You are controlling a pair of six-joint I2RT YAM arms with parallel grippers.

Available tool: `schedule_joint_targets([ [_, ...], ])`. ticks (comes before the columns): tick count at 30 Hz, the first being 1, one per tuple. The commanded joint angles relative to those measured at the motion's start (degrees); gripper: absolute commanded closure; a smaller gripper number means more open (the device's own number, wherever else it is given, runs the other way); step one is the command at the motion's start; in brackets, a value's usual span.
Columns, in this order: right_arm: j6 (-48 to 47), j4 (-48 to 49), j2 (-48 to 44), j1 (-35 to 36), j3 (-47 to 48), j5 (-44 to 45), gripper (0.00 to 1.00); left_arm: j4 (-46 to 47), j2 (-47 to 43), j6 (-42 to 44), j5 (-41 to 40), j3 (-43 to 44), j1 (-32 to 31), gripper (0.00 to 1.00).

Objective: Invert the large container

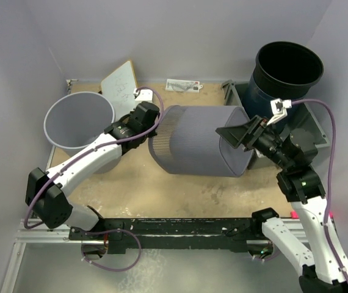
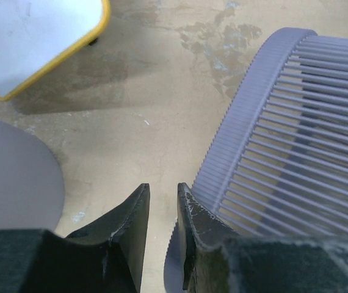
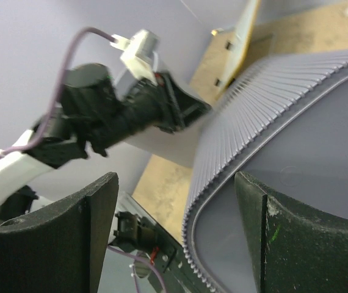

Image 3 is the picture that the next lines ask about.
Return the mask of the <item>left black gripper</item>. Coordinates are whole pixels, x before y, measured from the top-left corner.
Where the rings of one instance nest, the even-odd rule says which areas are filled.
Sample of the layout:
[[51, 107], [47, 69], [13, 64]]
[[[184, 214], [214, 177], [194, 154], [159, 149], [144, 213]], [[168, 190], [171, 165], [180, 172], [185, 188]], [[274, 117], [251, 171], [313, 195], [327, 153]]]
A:
[[211, 105], [188, 93], [169, 73], [156, 73], [158, 85], [146, 78], [121, 77], [121, 133], [137, 134], [150, 126], [174, 133], [206, 115]]

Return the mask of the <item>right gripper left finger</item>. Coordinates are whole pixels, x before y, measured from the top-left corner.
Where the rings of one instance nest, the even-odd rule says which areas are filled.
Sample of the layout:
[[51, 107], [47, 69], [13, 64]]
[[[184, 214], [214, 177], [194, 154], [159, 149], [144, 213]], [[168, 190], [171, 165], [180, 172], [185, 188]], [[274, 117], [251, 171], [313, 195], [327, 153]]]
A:
[[0, 292], [96, 292], [118, 196], [109, 172], [0, 225]]

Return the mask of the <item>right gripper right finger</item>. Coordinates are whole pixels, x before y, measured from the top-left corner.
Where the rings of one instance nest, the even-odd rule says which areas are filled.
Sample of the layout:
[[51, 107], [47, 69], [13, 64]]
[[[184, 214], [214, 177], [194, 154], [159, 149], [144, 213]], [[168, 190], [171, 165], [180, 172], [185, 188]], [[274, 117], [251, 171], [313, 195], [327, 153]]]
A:
[[234, 189], [257, 292], [348, 292], [348, 220], [246, 172]]

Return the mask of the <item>grey slotted square bin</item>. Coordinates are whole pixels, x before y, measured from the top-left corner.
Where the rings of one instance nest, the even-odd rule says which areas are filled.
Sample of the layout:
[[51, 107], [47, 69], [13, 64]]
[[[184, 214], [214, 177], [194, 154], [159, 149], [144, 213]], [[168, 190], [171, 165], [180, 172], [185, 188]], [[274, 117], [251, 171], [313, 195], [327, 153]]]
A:
[[348, 49], [257, 61], [203, 128], [182, 237], [187, 260], [216, 292], [257, 292], [237, 172], [348, 220]]

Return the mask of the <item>smooth lavender round bin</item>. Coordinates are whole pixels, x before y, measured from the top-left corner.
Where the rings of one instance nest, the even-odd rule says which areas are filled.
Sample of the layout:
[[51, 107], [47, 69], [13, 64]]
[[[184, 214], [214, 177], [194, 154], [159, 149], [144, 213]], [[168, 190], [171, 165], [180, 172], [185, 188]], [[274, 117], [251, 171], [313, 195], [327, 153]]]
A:
[[[190, 94], [195, 95], [197, 98], [204, 101], [199, 95], [191, 89], [191, 87], [184, 82], [181, 78], [175, 76], [169, 67], [160, 58], [158, 53], [153, 54], [153, 71], [154, 73], [169, 73], [175, 81], [184, 90]], [[115, 88], [121, 103], [123, 103], [123, 98], [121, 97], [121, 77], [124, 74], [130, 74], [130, 77], [134, 76], [126, 69], [116, 80]], [[109, 136], [110, 144], [115, 145], [119, 142], [127, 142], [130, 145], [153, 153], [157, 156], [163, 157], [169, 161], [183, 165], [185, 167], [190, 167], [193, 163], [195, 156], [195, 149], [198, 143], [198, 136], [201, 128], [201, 123], [206, 115], [199, 118], [195, 123], [186, 127], [182, 131], [167, 133], [161, 131], [155, 126], [150, 126], [142, 132], [137, 134], [122, 134], [121, 133], [121, 111], [115, 115], [114, 122], [112, 122], [113, 130]]]

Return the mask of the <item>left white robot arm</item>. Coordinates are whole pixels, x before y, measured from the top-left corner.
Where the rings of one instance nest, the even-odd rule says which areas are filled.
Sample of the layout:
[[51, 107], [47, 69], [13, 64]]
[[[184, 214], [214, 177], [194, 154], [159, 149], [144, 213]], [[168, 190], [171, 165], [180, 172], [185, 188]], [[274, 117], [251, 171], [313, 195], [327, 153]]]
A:
[[87, 147], [103, 157], [107, 149], [149, 127], [173, 134], [187, 129], [211, 106], [186, 93], [168, 72], [130, 84], [117, 98], [109, 70], [88, 63], [68, 70], [60, 100], [0, 157], [0, 206], [34, 178], [75, 159]]

